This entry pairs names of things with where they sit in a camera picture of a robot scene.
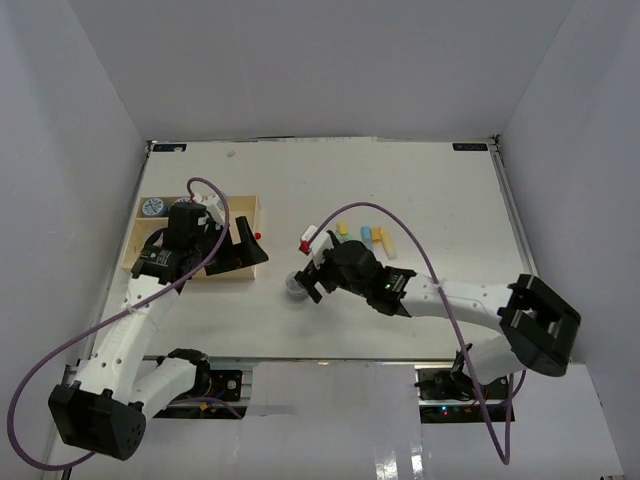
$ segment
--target gray wall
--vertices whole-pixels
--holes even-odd
[[[534,257],[583,314],[575,358],[587,362],[631,479],[640,478],[639,45],[636,2],[578,0],[504,132]]]
[[[486,137],[573,0],[71,0],[146,139]]]
[[[0,1],[0,411],[27,370],[95,320],[144,143],[65,0]],[[60,356],[19,408],[42,459]],[[40,478],[0,435],[0,477]]]

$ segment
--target white table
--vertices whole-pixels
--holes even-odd
[[[228,195],[260,197],[261,245],[270,260],[258,267],[255,281],[188,283],[149,355],[184,347],[245,358],[452,358],[457,343],[447,320],[386,317],[346,292],[326,295],[319,305],[285,295],[285,277],[308,260],[297,251],[300,234],[358,200],[400,216],[442,277],[509,283],[526,271],[487,151],[372,139],[191,142],[184,152],[152,152],[138,195],[183,195],[193,176],[210,179]],[[398,251],[389,263],[426,270],[409,239],[379,212],[360,208],[340,218],[357,238],[361,225],[387,227]],[[382,249],[377,256],[387,261]],[[119,308],[127,281],[118,268],[105,315]],[[495,335],[472,325],[463,331],[473,342]]]

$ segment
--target robotic arm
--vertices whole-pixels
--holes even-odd
[[[311,261],[294,277],[315,303],[322,299],[316,289],[320,283],[327,293],[341,288],[360,295],[385,315],[447,318],[430,277],[385,267],[363,243],[340,243],[331,231],[320,232],[309,243],[315,233],[316,227],[311,226],[301,238],[301,250]],[[467,345],[481,384],[527,368],[552,377],[565,374],[580,315],[542,280],[523,274],[511,285],[448,281],[443,288],[457,318],[502,334]],[[473,398],[469,372],[459,352],[448,376],[440,379],[440,388]]]
[[[109,327],[73,384],[57,385],[49,396],[49,409],[66,444],[126,460],[137,450],[147,418],[179,395],[207,394],[211,388],[208,358],[195,350],[174,350],[157,369],[134,383],[149,342],[180,296],[182,286],[138,310],[131,309],[131,305],[200,264],[220,239],[224,222],[219,197],[196,194],[190,203],[173,205],[167,228],[147,239],[131,270],[121,305],[129,315]],[[227,232],[205,266],[207,275],[268,260],[246,217],[236,218],[236,226],[240,243],[233,244]]]

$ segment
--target red object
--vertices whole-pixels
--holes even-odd
[[[311,251],[311,246],[309,245],[309,242],[307,242],[306,240],[302,240],[300,242],[300,251],[305,255],[308,255],[309,252]]]

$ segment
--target wooden box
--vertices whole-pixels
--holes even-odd
[[[140,255],[140,251],[144,246],[145,240],[156,230],[167,226],[169,219],[167,217],[145,217],[142,215],[142,204],[149,198],[161,198],[165,205],[173,205],[173,203],[182,197],[141,197],[136,205],[136,216],[133,219],[129,232],[127,233],[127,241],[124,255],[120,266],[130,271],[135,261]],[[231,238],[233,243],[240,241],[238,231],[236,229],[236,217],[247,217],[247,221],[251,226],[251,230],[255,234],[258,230],[260,220],[260,201],[257,196],[235,196],[227,197],[229,201],[229,209],[231,211]],[[257,265],[247,268],[241,268],[232,272],[221,273],[219,275],[211,275],[207,277],[204,269],[200,270],[194,278],[203,280],[242,280],[254,279],[256,277]]]

